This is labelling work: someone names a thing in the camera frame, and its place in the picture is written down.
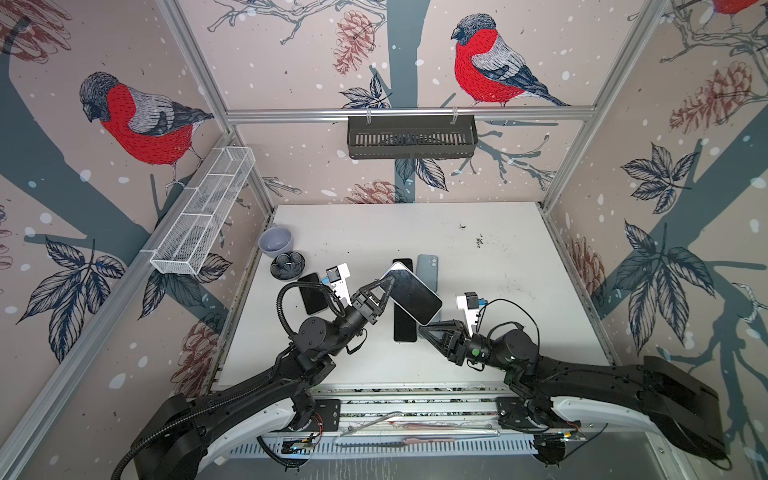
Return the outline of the black phone from case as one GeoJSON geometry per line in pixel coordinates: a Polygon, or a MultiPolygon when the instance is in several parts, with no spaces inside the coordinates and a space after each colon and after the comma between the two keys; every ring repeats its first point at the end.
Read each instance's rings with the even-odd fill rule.
{"type": "Polygon", "coordinates": [[[393,340],[399,343],[416,342],[418,338],[418,325],[416,321],[401,307],[396,306],[394,311],[393,340]]]}

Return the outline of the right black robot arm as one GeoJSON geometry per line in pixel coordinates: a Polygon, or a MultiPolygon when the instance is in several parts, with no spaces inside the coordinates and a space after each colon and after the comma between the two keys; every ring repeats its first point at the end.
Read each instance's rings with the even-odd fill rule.
{"type": "Polygon", "coordinates": [[[421,335],[448,361],[503,373],[511,396],[497,399],[498,424],[533,436],[537,459],[557,465],[566,437],[597,424],[665,438],[679,450],[730,470],[718,394],[659,357],[640,364],[599,366],[541,354],[538,336],[518,321],[482,334],[465,321],[431,323],[421,335]]]}

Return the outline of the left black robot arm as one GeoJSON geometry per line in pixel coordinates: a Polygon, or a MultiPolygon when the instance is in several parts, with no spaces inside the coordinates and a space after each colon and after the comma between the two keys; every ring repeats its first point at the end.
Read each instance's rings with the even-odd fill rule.
{"type": "Polygon", "coordinates": [[[276,313],[289,338],[272,366],[233,387],[189,400],[176,394],[166,400],[116,464],[118,479],[133,464],[141,479],[193,479],[212,460],[230,449],[236,437],[251,431],[262,435],[285,427],[305,426],[314,414],[311,388],[335,367],[334,356],[356,336],[365,336],[386,308],[394,281],[375,280],[355,292],[343,305],[322,282],[294,281],[277,294],[276,313]],[[293,330],[283,298],[302,286],[329,301],[333,321],[311,317],[293,330]]]}

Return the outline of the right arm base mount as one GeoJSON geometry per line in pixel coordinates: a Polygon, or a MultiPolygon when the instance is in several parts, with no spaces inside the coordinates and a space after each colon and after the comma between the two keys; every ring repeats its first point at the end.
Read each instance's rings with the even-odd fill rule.
{"type": "Polygon", "coordinates": [[[502,429],[521,433],[546,433],[550,431],[576,431],[579,424],[568,422],[544,404],[521,397],[502,396],[495,399],[498,424],[502,429]]]}

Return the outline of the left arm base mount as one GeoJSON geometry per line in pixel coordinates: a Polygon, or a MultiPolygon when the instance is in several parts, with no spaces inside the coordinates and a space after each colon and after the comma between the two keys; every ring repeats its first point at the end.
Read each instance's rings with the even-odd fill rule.
{"type": "Polygon", "coordinates": [[[305,416],[297,415],[285,428],[286,432],[337,432],[341,420],[341,400],[317,399],[305,416]]]}

